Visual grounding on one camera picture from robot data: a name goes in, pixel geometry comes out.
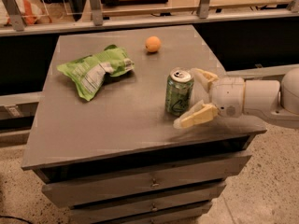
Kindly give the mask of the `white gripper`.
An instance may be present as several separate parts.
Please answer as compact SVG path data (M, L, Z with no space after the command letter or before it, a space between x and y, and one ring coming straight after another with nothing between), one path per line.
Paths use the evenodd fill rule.
M242 77L219 77L199 68L191 69L194 79L209 92L211 103L203 100L192 106L187 112L177 118L173 126L176 129L186 129L212 121L219 114L222 117L237 118L243 112L245 80Z

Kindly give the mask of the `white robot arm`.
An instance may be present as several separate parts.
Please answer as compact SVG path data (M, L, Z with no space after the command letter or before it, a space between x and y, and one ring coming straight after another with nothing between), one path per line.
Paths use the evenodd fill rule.
M255 116L269 124L299 128L299 68L287 72L281 81L245 80L222 77L202 70L192 70L209 94L174 121L174 127L185 129L212 121L217 116L238 118Z

